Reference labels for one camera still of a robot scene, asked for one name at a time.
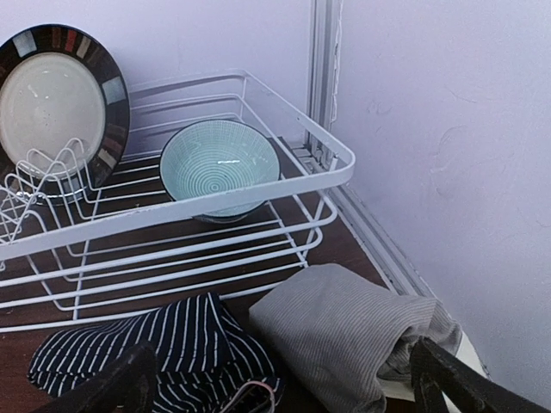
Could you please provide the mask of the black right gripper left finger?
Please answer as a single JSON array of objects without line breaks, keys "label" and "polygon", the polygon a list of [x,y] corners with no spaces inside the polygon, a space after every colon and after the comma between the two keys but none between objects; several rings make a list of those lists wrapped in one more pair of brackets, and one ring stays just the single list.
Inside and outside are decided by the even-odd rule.
[{"label": "black right gripper left finger", "polygon": [[157,359],[149,342],[132,346],[94,378],[36,411],[151,412],[156,397]]}]

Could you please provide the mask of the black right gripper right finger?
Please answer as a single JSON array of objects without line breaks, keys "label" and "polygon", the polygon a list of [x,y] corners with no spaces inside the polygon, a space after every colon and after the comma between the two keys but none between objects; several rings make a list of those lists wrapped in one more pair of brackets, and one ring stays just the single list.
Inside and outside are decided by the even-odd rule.
[{"label": "black right gripper right finger", "polygon": [[428,337],[410,356],[417,412],[447,412],[449,399],[460,412],[544,413],[545,408],[491,382]]}]

